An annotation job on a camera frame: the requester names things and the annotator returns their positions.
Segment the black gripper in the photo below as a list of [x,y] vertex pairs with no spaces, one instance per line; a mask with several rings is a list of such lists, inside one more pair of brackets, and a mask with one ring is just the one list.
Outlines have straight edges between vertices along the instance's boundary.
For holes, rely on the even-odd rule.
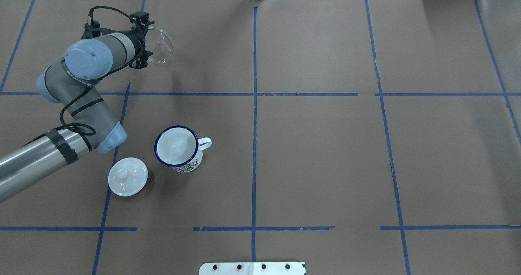
[[132,28],[133,34],[136,36],[138,43],[135,47],[136,55],[129,63],[129,67],[132,69],[143,69],[148,66],[149,57],[154,53],[146,50],[145,38],[148,32],[148,28],[155,24],[153,20],[150,20],[150,14],[144,11],[137,11],[129,15],[131,23],[135,24]]

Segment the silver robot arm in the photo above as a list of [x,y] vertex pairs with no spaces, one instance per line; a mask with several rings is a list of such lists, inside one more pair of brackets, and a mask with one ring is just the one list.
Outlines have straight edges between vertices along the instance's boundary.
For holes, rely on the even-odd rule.
[[60,125],[1,158],[2,202],[73,164],[91,151],[107,153],[127,139],[119,119],[96,90],[104,78],[124,68],[143,69],[153,54],[145,38],[154,23],[144,11],[123,16],[129,30],[101,27],[89,10],[81,40],[70,45],[59,62],[37,78],[37,90],[48,101],[62,104]]

